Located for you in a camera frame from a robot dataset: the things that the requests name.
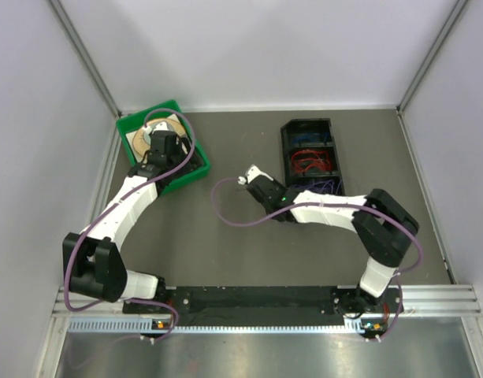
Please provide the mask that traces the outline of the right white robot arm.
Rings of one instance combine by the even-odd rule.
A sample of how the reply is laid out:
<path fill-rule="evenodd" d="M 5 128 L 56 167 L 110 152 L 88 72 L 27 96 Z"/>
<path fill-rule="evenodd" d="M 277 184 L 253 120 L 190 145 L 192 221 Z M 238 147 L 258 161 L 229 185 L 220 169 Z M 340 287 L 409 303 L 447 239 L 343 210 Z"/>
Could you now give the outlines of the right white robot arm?
<path fill-rule="evenodd" d="M 369 257 L 357 291 L 368 312 L 385 303 L 385 291 L 418 234 L 419 223 L 386 191 L 352 197 L 285 187 L 264 172 L 237 179 L 276 221 L 323 224 L 354 232 Z"/>

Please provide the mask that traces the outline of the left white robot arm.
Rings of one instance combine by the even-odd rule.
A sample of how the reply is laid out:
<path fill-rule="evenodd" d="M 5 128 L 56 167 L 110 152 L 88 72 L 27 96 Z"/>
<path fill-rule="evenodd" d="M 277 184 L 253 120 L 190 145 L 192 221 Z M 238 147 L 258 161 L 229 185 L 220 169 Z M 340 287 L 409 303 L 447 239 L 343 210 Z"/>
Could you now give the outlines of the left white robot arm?
<path fill-rule="evenodd" d="M 193 170 L 190 160 L 195 142 L 174 131 L 150 134 L 150 149 L 134 165 L 117 195 L 82 232 L 70 232 L 62 242 L 64 300 L 74 310 L 69 295 L 93 298 L 95 303 L 120 299 L 140 300 L 151 312 L 167 305 L 160 278 L 126 269 L 121 256 L 125 238 L 144 210 L 174 180 Z"/>

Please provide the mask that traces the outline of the black three-compartment tray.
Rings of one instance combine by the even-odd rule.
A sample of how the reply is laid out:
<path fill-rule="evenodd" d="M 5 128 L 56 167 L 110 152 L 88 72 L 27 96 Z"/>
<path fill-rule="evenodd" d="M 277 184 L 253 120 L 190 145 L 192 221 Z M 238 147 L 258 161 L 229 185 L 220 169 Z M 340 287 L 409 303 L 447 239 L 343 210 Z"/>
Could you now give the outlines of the black three-compartment tray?
<path fill-rule="evenodd" d="M 319 194 L 344 194 L 329 118 L 291 119 L 281 127 L 280 134 L 286 186 Z"/>

